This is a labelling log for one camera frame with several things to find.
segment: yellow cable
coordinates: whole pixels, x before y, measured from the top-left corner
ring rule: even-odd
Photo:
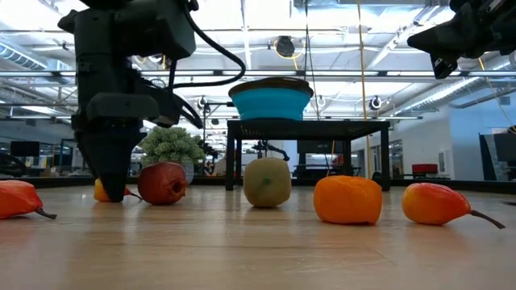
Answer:
[[[365,59],[364,59],[364,40],[362,39],[362,10],[360,8],[361,0],[356,0],[358,7],[358,29],[360,37],[360,65],[362,71],[362,112],[364,114],[364,121],[368,120],[367,110],[365,109]],[[369,135],[365,136],[365,150],[367,150],[368,156],[368,175],[367,178],[372,176],[372,162],[371,162],[371,150],[369,148]]]
[[[484,62],[482,61],[482,59],[481,59],[480,57],[478,58],[478,62],[480,62],[480,63],[481,63],[481,68],[482,68],[482,70],[485,70]],[[497,93],[497,91],[494,89],[493,84],[491,84],[491,81],[489,80],[489,78],[487,78],[487,77],[486,77],[486,78],[485,78],[485,80],[487,81],[487,83],[489,84],[489,87],[490,87],[490,88],[491,88],[491,90],[493,91],[493,94],[494,94],[494,96],[495,96],[494,98],[497,100],[498,107],[500,107],[500,110],[501,110],[501,112],[503,113],[503,115],[506,117],[507,122],[509,122],[510,127],[511,127],[511,128],[514,128],[514,124],[510,121],[509,115],[507,115],[507,112],[503,109],[503,107],[502,107],[502,106],[501,106],[501,104],[500,104],[500,99],[498,98],[498,93]],[[512,133],[512,134],[515,134],[515,135],[516,135],[516,133],[515,133],[515,132],[513,132],[513,130],[509,130],[509,132],[510,132],[510,133]]]

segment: computer monitor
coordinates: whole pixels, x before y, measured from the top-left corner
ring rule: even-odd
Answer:
[[[516,161],[516,135],[512,133],[495,134],[494,144],[497,148],[498,161]]]
[[[306,141],[298,140],[298,153],[331,154],[333,141]],[[334,154],[342,154],[342,141],[335,141]]]
[[[16,157],[39,157],[40,143],[36,141],[11,141],[10,154]]]

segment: wooden floor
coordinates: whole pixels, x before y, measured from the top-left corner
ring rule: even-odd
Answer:
[[[0,221],[0,289],[516,289],[516,207],[499,203],[516,197],[466,193],[498,230],[476,217],[415,225],[401,195],[384,195],[377,226],[337,226],[317,219],[311,188],[270,210],[222,187],[167,207],[42,189],[55,221]]]

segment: brown lid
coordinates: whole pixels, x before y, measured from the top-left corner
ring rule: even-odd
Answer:
[[[310,87],[308,81],[300,80],[293,77],[266,77],[258,81],[248,81],[243,84],[236,85],[229,90],[229,96],[233,97],[235,94],[249,90],[249,89],[263,89],[263,88],[278,88],[278,89],[296,89],[302,92],[307,92],[310,97],[314,96],[314,91]]]

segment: desk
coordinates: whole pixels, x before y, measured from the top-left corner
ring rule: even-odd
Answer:
[[[389,191],[389,127],[390,122],[380,121],[228,121],[226,190],[233,190],[234,185],[239,184],[242,178],[242,140],[339,140],[344,144],[346,175],[352,176],[352,140],[379,131],[381,133],[381,187],[383,191]]]

